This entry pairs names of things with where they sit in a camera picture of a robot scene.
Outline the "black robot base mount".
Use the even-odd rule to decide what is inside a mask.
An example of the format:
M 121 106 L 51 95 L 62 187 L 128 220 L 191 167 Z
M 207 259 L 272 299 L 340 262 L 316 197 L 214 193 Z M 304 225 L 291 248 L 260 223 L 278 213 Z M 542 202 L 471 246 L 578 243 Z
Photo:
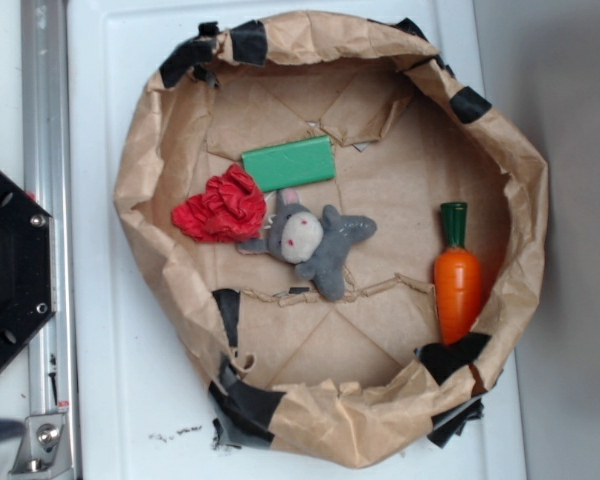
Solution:
M 0 171 L 0 374 L 54 314 L 51 226 Z

